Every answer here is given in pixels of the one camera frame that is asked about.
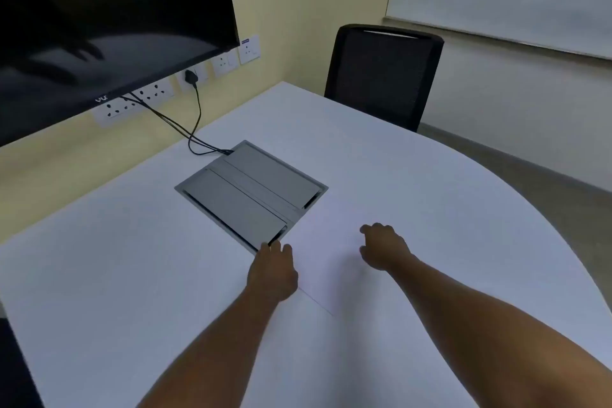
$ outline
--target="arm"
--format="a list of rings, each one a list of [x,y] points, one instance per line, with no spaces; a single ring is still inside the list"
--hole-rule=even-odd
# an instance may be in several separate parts
[[[603,408],[612,372],[542,322],[424,264],[391,226],[362,226],[361,254],[406,294],[481,408]]]
[[[261,245],[247,286],[161,375],[139,408],[238,408],[279,302],[297,290],[290,245]]]

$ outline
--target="left hand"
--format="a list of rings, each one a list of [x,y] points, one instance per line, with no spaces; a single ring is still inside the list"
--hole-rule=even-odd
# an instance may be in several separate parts
[[[263,243],[249,269],[247,288],[274,303],[286,300],[297,290],[297,271],[293,268],[293,250],[277,240],[271,246]]]

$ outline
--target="electrical outlet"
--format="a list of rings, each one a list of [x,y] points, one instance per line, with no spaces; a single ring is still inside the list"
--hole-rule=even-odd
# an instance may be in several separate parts
[[[143,102],[149,104],[149,106],[153,108],[174,96],[174,89],[172,88],[169,77],[152,82],[133,92]],[[125,97],[133,98],[130,94],[124,95]],[[92,109],[91,113],[96,122],[103,128],[112,126],[119,121],[123,121],[132,114],[144,110],[142,105],[122,99],[121,97],[109,101],[106,101],[104,98],[100,100],[103,101],[102,105]]]
[[[240,66],[236,49],[232,48],[229,52],[216,56],[211,60],[212,68],[215,70],[215,76],[223,76],[230,71],[235,70]]]
[[[198,85],[201,86],[208,81],[208,70],[206,69],[206,62],[201,62],[190,66],[176,73],[176,79],[179,82],[180,90],[183,92],[193,91],[193,86],[185,81],[185,72],[190,69],[198,76]]]
[[[249,63],[251,60],[261,56],[261,48],[259,47],[259,36],[256,34],[244,39],[238,47],[238,55],[240,55],[240,63]]]

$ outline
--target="hand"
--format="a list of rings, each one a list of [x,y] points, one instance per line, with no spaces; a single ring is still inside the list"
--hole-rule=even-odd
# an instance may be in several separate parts
[[[247,290],[262,295],[274,304],[289,298],[297,290],[297,271],[293,268],[293,250],[285,244],[282,251],[277,240],[266,243],[255,255],[249,269]]]
[[[379,222],[372,226],[364,224],[359,232],[365,234],[365,245],[359,248],[359,252],[374,269],[388,272],[402,259],[415,258],[406,242],[395,234],[391,226],[383,226]]]

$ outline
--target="wall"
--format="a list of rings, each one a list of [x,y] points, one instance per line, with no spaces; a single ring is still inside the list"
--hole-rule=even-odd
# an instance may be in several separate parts
[[[258,33],[263,57],[201,87],[205,122],[281,80],[323,93],[335,33],[379,24],[387,0],[234,0],[242,37]],[[193,95],[162,109],[193,123]],[[0,242],[167,148],[178,134],[141,113],[100,129],[89,113],[0,149]]]
[[[424,123],[612,191],[612,62],[385,24],[446,41]]]

